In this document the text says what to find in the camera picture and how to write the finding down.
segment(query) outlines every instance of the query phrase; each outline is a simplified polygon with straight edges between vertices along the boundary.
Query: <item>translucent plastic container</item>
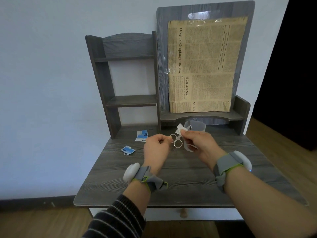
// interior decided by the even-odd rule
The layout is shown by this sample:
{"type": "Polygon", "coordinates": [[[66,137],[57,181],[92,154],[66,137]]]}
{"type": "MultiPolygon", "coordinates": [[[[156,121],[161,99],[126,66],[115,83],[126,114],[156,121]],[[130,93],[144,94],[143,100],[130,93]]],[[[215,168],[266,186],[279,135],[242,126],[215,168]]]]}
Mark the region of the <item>translucent plastic container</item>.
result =
{"type": "MultiPolygon", "coordinates": [[[[205,132],[206,124],[200,121],[190,120],[185,123],[184,127],[187,128],[188,130],[205,132]]],[[[184,148],[189,152],[193,152],[188,148],[186,142],[184,142],[184,148]]]]}

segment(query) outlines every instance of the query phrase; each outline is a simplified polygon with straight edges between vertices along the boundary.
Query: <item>gray wrist strap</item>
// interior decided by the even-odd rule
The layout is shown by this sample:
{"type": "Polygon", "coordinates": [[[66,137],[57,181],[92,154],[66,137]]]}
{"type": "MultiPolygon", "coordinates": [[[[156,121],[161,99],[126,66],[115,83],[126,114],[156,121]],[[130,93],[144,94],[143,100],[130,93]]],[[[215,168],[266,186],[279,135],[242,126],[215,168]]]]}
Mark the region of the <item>gray wrist strap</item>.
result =
{"type": "Polygon", "coordinates": [[[134,179],[140,180],[142,182],[146,180],[145,182],[149,186],[151,193],[156,190],[161,191],[167,189],[168,184],[159,177],[156,177],[155,175],[150,173],[150,169],[151,167],[149,166],[140,167],[136,175],[134,176],[134,179]]]}
{"type": "Polygon", "coordinates": [[[222,156],[214,167],[214,174],[216,176],[217,186],[223,192],[223,185],[226,182],[226,170],[236,166],[237,164],[242,164],[242,159],[237,156],[234,152],[231,152],[225,156],[222,156]]]}

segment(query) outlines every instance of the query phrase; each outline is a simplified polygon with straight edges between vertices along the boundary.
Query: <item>blue and white packet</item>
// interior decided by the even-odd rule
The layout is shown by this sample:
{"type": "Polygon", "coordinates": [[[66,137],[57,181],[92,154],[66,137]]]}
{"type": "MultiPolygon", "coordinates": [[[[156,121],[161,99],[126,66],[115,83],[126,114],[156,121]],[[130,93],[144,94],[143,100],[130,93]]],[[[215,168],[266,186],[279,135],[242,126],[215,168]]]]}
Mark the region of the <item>blue and white packet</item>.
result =
{"type": "Polygon", "coordinates": [[[123,151],[124,153],[127,153],[127,154],[132,154],[135,150],[132,149],[130,146],[125,146],[123,149],[121,149],[121,151],[123,151]]]}
{"type": "Polygon", "coordinates": [[[137,135],[137,138],[135,139],[135,141],[145,142],[147,137],[148,135],[137,135]]]}
{"type": "Polygon", "coordinates": [[[148,135],[147,129],[141,130],[141,131],[137,131],[137,135],[148,135]]]}

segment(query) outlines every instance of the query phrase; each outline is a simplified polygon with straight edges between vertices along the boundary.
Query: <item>newspaper sheet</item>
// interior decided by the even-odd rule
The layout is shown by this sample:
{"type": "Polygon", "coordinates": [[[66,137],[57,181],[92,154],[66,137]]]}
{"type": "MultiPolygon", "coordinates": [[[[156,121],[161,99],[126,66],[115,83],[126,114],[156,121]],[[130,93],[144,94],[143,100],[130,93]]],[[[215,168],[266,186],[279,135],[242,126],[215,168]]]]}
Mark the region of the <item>newspaper sheet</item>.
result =
{"type": "Polygon", "coordinates": [[[170,21],[170,112],[229,112],[248,17],[170,21]]]}

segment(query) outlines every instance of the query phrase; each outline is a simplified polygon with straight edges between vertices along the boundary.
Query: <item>person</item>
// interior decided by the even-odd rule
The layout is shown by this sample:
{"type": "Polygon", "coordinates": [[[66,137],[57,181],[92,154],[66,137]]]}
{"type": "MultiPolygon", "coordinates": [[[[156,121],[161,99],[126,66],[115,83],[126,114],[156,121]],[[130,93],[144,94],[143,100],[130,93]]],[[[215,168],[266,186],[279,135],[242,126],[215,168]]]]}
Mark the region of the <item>person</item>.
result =
{"type": "MultiPolygon", "coordinates": [[[[226,155],[207,132],[181,131],[188,146],[211,170],[226,155]]],[[[172,138],[163,134],[148,137],[143,166],[158,176],[170,151],[172,138]]],[[[224,192],[256,237],[317,237],[315,217],[303,205],[264,183],[242,166],[230,169],[224,192]]],[[[143,215],[151,193],[146,184],[132,181],[107,209],[97,213],[84,238],[139,238],[145,228],[143,215]]]]}

